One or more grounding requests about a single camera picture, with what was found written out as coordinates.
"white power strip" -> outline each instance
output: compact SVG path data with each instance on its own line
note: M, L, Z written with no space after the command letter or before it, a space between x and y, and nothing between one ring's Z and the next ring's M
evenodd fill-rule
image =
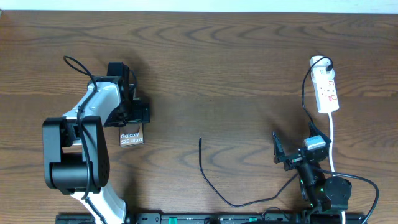
M312 57L310 65L312 66L322 57L323 56ZM315 89L315 98L317 99L319 113L331 113L339 108L334 81L335 70L326 70L327 66L330 64L330 60L324 58L316 63L311 71L311 79Z

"white cable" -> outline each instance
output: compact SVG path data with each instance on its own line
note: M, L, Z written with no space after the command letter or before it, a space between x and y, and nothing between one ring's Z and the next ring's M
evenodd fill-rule
M331 117L331 113L329 115L329 126L330 126L330 147L329 147L329 164L330 171L335 171L335 165L333 164L333 118ZM346 224L346 213L344 211L341 212L341 224Z

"wooden tabletop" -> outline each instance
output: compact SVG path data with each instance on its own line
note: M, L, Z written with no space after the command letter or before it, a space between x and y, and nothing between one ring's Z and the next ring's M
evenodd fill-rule
M273 163L272 132L294 152L308 136L301 85L313 55L335 64L340 109L333 113L337 171L380 188L370 223L398 221L398 16L163 12L6 11L0 18L0 223L54 223L86 213L44 182L42 123L77 104L89 80L62 60L70 55L94 74L124 62L152 109L142 146L119 147L106 128L110 180L134 210L164 213L260 213L308 207L295 174ZM313 85L307 108L317 113ZM328 169L328 161L322 162ZM349 212L367 213L374 189L353 184Z

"power outlet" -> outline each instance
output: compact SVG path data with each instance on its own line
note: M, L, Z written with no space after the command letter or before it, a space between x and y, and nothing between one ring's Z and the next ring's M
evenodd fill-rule
M313 65L317 60L323 56L315 56L311 58L310 65ZM317 99L317 106L319 113L331 113L339 108L336 85L335 85L335 71L326 71L326 67L331 62L325 58L319 61L312 68L311 79L315 89L315 98Z

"wooden table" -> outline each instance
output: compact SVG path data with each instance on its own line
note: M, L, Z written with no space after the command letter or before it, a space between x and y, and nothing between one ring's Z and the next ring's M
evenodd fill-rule
M133 210L260 213L300 210L295 180L276 200L231 208L203 180L203 166L232 203L273 196L295 171L272 159L277 131L293 152L308 136L301 84L313 55L335 63L340 109L335 166L380 188L370 223L398 220L398 16L163 12L3 12L0 18L0 223L54 223L83 206L44 183L42 122L61 116L108 62L134 67L152 117L143 146L119 147L105 129L111 182ZM312 82L307 108L317 113ZM328 169L328 161L322 162ZM374 189L351 180L349 212L367 213Z

